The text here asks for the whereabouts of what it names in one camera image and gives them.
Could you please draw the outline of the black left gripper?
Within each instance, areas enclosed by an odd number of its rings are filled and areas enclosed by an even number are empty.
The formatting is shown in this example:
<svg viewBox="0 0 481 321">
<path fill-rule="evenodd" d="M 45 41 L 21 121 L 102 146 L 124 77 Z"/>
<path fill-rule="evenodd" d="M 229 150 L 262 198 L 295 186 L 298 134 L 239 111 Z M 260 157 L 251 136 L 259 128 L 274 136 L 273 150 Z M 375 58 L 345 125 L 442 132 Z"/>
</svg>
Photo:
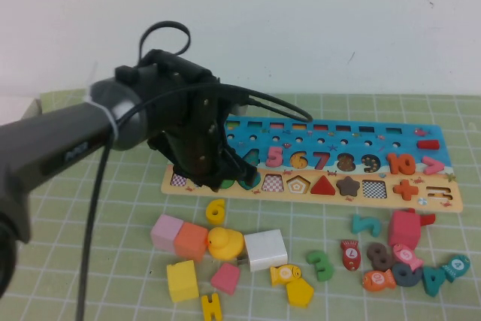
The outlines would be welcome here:
<svg viewBox="0 0 481 321">
<path fill-rule="evenodd" d="M 152 150 L 169 160 L 174 173 L 217 192 L 225 180 L 254 187 L 257 167 L 242 159 L 227 145 L 222 122 L 228 111 L 220 99 L 219 85 L 188 87 L 175 92 L 186 101 L 169 126 L 148 140 Z"/>
</svg>

